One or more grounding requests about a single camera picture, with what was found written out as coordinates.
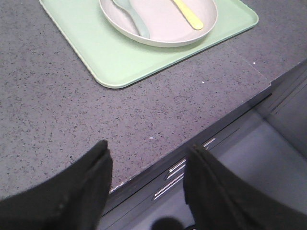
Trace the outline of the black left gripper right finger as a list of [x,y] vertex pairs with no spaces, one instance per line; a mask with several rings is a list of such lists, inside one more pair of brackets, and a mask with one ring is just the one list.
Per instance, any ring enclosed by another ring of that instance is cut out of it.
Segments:
[[187,152],[184,193],[198,230],[307,228],[305,214],[250,186],[200,145]]

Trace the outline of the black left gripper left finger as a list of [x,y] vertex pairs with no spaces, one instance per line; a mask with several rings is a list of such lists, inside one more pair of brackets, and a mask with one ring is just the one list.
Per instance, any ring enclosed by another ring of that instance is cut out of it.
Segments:
[[112,181],[107,141],[97,142],[67,169],[0,202],[2,230],[94,230]]

